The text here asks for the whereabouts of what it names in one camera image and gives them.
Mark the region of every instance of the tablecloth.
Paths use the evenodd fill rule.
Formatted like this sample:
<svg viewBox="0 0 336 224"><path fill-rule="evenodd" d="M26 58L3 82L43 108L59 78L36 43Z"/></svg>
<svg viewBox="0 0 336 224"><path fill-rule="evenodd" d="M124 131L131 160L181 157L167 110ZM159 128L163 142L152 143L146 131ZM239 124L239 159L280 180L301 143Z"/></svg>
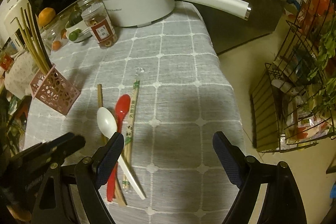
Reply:
<svg viewBox="0 0 336 224"><path fill-rule="evenodd" d="M223 131L233 145L245 148L234 91L220 71L204 22L192 4L176 2L174 11L154 24L117 33L118 42L109 49L100 49L91 37L51 54L81 95L66 117L33 100L25 147L74 132L85 136L86 145L67 163L93 155L102 145L97 84L103 86L104 106L113 109L119 96L131 94L142 68L132 166L147 198L129 190L128 206L121 208L107 202L105 185L99 192L107 208L117 224L221 223L238 189L212 148L212 136ZM85 223L83 210L78 214Z"/></svg>

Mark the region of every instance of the floor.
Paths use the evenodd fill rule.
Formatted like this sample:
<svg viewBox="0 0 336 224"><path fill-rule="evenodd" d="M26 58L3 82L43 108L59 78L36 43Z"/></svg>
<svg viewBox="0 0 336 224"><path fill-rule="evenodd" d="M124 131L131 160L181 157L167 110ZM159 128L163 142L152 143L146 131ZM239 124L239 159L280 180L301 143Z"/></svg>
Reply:
<svg viewBox="0 0 336 224"><path fill-rule="evenodd" d="M219 56L221 70L231 83L245 131L246 153L255 156L259 161L277 164L287 162L296 179L303 204L307 223L318 224L330 208L330 189L336 180L336 173L326 175L326 169L336 155L336 140L324 139L319 144L289 153L258 153L252 147L252 115L250 109L249 90L253 88L264 73L265 62L272 62L288 31L285 17L282 17L276 30L265 37L248 42ZM266 185L262 185L258 201L250 223L258 220L263 204Z"/></svg>

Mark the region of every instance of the woven basket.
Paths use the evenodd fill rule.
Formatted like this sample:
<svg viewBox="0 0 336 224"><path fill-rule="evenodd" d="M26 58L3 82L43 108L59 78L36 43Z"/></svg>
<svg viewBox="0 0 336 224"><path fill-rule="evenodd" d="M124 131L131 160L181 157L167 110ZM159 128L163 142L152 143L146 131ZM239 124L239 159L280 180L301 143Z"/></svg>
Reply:
<svg viewBox="0 0 336 224"><path fill-rule="evenodd" d="M33 99L39 99L65 116L80 95L80 91L55 69L55 65L46 76L38 70L30 87Z"/></svg>

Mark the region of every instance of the jar label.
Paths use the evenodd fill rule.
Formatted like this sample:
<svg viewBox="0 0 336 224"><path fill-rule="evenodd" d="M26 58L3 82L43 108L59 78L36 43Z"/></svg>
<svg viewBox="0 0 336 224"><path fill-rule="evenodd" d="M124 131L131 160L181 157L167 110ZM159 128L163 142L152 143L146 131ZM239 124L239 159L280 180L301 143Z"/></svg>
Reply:
<svg viewBox="0 0 336 224"><path fill-rule="evenodd" d="M115 34L114 28L110 22L110 19L105 18L103 21L96 25L91 26L91 31L97 38L98 42L106 39L107 37Z"/></svg>

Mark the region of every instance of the metal wire basket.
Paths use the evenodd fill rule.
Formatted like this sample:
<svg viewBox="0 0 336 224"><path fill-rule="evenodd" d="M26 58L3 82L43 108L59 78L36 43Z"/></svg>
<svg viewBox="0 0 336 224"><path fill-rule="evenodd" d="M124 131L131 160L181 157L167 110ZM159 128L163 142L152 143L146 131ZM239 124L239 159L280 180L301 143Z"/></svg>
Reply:
<svg viewBox="0 0 336 224"><path fill-rule="evenodd" d="M259 152L289 152L336 135L335 106L323 101L336 66L330 59L327 68L315 69L323 32L335 17L332 0L321 15L322 1L300 1L296 17L287 20L289 30L277 56L265 63L263 77L250 92L253 145Z"/></svg>

